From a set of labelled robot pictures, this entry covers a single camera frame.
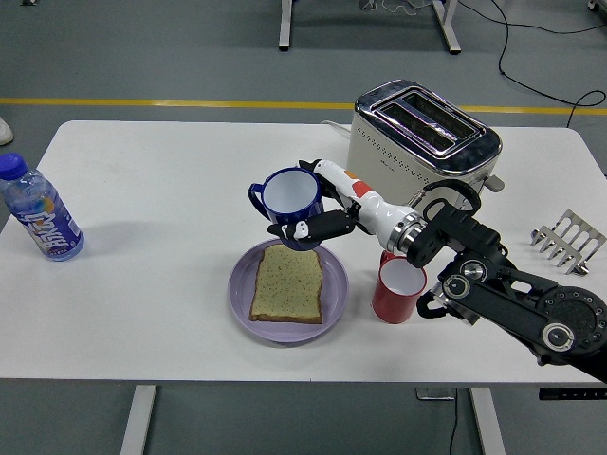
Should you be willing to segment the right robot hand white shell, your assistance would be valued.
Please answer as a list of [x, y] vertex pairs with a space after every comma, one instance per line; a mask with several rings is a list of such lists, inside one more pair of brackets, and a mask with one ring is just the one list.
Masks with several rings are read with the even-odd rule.
[[321, 243], [361, 228], [376, 236], [379, 244], [390, 250], [397, 244], [406, 226], [415, 220], [416, 212], [413, 209], [386, 202], [366, 182], [332, 161], [322, 159], [301, 164], [319, 178], [322, 188], [342, 208], [290, 224], [269, 226], [267, 231], [283, 241]]

